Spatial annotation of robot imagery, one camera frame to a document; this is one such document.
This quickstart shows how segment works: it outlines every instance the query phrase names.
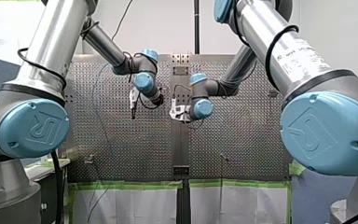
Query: pegboard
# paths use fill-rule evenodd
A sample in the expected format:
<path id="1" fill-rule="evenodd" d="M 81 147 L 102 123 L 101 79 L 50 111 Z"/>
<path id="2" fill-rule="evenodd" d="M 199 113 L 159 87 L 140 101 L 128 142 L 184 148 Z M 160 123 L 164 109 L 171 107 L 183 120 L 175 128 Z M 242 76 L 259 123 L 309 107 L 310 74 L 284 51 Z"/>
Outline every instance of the pegboard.
<path id="1" fill-rule="evenodd" d="M 282 97 L 269 97 L 273 88 L 263 67 L 241 84 L 238 96 L 212 98 L 213 115 L 199 129 L 186 130 L 169 118 L 178 80 L 173 68 L 181 64 L 189 74 L 219 78 L 233 56 L 191 55 L 179 63 L 172 58 L 160 55 L 158 62 L 165 104 L 156 110 L 138 104 L 131 119 L 129 77 L 116 76 L 110 65 L 100 74 L 106 64 L 100 56 L 75 56 L 65 92 L 73 127 L 63 144 L 72 159 L 69 181 L 172 180 L 177 162 L 189 165 L 190 178 L 284 180 L 290 156 L 280 138 Z"/>
<path id="2" fill-rule="evenodd" d="M 168 63 L 158 63 L 157 83 L 165 102 L 170 101 L 170 71 Z M 67 107 L 73 108 L 76 145 L 68 153 L 73 158 L 69 181 L 171 179 L 171 121 L 166 104 L 147 110 L 138 103 L 136 118 L 131 119 L 129 77 L 115 75 L 98 56 L 75 57 L 69 78 L 73 102 Z"/>
<path id="3" fill-rule="evenodd" d="M 189 66 L 191 73 L 218 79 L 231 60 L 193 55 Z M 190 178 L 287 179 L 291 158 L 280 136 L 282 96 L 269 84 L 264 66 L 257 62 L 238 95 L 211 100 L 213 115 L 189 132 Z"/>

